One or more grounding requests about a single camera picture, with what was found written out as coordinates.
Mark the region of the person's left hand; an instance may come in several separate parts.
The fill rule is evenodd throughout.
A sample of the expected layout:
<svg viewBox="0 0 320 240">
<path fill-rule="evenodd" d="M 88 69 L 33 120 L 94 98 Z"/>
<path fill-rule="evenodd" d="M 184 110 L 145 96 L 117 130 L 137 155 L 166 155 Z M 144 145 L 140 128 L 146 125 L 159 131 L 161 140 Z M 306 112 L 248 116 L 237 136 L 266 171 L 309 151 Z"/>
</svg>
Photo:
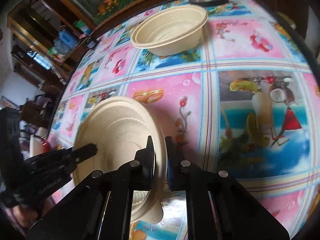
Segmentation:
<svg viewBox="0 0 320 240">
<path fill-rule="evenodd" d="M 21 206 L 15 206 L 11 211 L 14 218 L 21 227 L 30 228 L 39 220 L 40 217 L 43 217 L 48 211 L 50 211 L 54 207 L 54 205 L 55 203 L 50 197 L 44 201 L 41 215 L 39 215 L 35 210 Z"/>
</svg>

